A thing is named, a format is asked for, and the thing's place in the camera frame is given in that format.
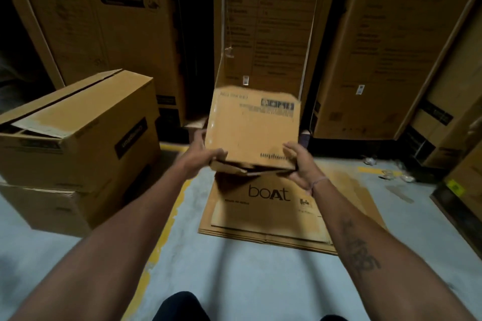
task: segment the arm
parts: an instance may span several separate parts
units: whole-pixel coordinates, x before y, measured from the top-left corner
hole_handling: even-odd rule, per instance
[[[290,178],[309,189],[324,174],[301,145],[285,146],[297,154],[299,170]],[[475,321],[417,254],[360,212],[329,180],[316,182],[313,197],[370,319]]]
[[[67,253],[11,320],[120,319],[184,182],[223,155],[205,149],[202,134],[196,132],[190,148],[146,193]]]

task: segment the tattoo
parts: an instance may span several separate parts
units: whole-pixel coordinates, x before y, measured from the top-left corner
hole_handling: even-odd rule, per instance
[[[342,233],[345,238],[345,246],[348,250],[349,261],[361,277],[363,271],[380,269],[378,260],[370,254],[365,241],[360,239],[354,230],[351,219],[342,221]]]

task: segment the grey floor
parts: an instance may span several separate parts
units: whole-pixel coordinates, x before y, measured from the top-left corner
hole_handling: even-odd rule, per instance
[[[363,166],[358,160],[335,161]],[[376,167],[397,170],[392,163]],[[189,290],[213,321],[317,321],[328,313],[368,320],[338,257],[198,234],[213,180],[214,172],[203,169],[185,190],[159,260],[147,269],[142,301],[127,319],[151,320],[169,295]],[[433,186],[385,181],[370,173],[359,173],[359,181],[370,190],[389,231],[482,320],[482,262],[429,198]],[[77,241],[30,230],[0,198],[0,320],[15,312]]]

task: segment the flattened cardboard box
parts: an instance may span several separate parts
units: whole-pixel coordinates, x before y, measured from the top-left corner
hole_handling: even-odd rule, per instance
[[[224,47],[232,58],[225,59],[224,84],[296,97],[303,88],[305,99],[331,1],[225,0]]]
[[[482,138],[482,132],[471,127],[482,119],[481,55],[478,5],[404,134],[422,165],[452,169]]]
[[[0,185],[0,193],[32,229],[84,237],[122,208],[129,183],[110,179],[95,193]]]
[[[322,170],[357,208],[385,227],[368,190],[344,168],[328,164]],[[217,173],[199,233],[336,254],[313,198],[278,176]]]
[[[482,141],[450,172],[445,184],[482,221]]]
[[[97,191],[159,154],[158,117],[152,78],[126,70],[91,76],[0,116],[0,177]]]
[[[313,136],[397,139],[473,1],[347,0],[322,75]]]
[[[58,87],[97,72],[125,68],[154,77],[161,114],[184,124],[184,81],[176,51],[172,0],[13,0],[24,22],[32,13],[41,26],[58,71],[51,67],[45,44],[36,43]],[[34,41],[37,29],[27,28]]]
[[[232,167],[241,165],[255,172],[259,167],[293,170],[295,165],[286,157],[283,143],[297,141],[299,121],[300,103],[291,94],[241,87],[216,88],[206,148],[227,151],[224,164]],[[219,164],[213,168],[229,170]]]

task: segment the small white sticker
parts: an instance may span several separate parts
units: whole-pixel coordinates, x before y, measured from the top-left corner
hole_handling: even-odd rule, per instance
[[[364,85],[359,85],[358,86],[358,89],[357,89],[357,93],[356,95],[361,95],[363,93],[363,90],[365,89],[365,86]]]

